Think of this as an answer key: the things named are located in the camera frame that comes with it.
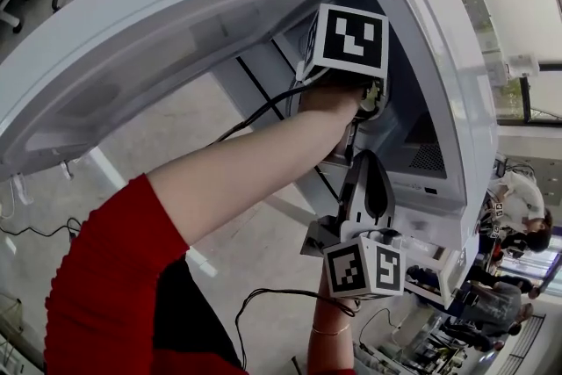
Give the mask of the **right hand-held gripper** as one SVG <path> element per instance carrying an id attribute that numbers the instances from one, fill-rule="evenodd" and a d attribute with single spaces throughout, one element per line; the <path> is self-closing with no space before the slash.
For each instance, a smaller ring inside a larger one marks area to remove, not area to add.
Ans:
<path id="1" fill-rule="evenodd" d="M 390 179 L 370 150 L 358 153 L 344 179 L 337 219 L 310 223 L 301 253 L 323 259 L 329 295 L 368 300 L 404 293 L 403 236 L 392 228 Z"/>

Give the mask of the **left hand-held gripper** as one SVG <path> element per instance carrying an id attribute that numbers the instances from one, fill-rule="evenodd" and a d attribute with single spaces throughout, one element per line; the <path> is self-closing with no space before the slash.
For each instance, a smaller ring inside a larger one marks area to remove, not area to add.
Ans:
<path id="1" fill-rule="evenodd" d="M 390 26 L 387 16 L 334 4 L 321 4 L 306 39 L 301 83 L 350 76 L 366 90 L 358 117 L 381 115 L 388 100 Z"/>

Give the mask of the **white microwave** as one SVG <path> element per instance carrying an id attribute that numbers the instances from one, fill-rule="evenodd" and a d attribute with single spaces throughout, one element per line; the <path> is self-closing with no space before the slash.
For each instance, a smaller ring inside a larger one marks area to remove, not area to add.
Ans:
<path id="1" fill-rule="evenodd" d="M 321 4 L 387 16 L 388 100 L 349 137 L 393 187 L 405 265 L 433 270 L 448 306 L 478 249 L 497 149 L 484 55 L 462 0 L 75 0 L 0 63 L 0 183 L 66 167 L 137 114 L 252 47 L 301 62 Z"/>

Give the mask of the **person's left forearm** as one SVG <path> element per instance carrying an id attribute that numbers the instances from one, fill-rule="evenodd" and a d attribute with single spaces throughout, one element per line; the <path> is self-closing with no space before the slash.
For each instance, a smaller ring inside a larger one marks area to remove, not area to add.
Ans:
<path id="1" fill-rule="evenodd" d="M 264 129 L 212 144 L 148 174 L 170 231 L 194 244 L 304 176 L 338 144 L 358 111 L 360 88 L 306 92 L 299 112 Z"/>

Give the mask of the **person's right forearm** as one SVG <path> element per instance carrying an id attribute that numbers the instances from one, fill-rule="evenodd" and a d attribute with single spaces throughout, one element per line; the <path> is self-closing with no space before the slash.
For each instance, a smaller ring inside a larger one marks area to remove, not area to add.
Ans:
<path id="1" fill-rule="evenodd" d="M 307 375 L 354 375 L 354 352 L 350 317 L 342 306 L 318 300 L 307 352 Z"/>

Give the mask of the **person's red top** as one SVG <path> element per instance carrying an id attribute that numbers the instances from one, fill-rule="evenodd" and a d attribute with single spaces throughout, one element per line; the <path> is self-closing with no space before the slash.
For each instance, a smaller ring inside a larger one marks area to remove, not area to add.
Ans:
<path id="1" fill-rule="evenodd" d="M 158 278 L 188 248 L 144 175 L 93 211 L 46 299 L 47 375 L 248 375 L 213 351 L 153 346 Z"/>

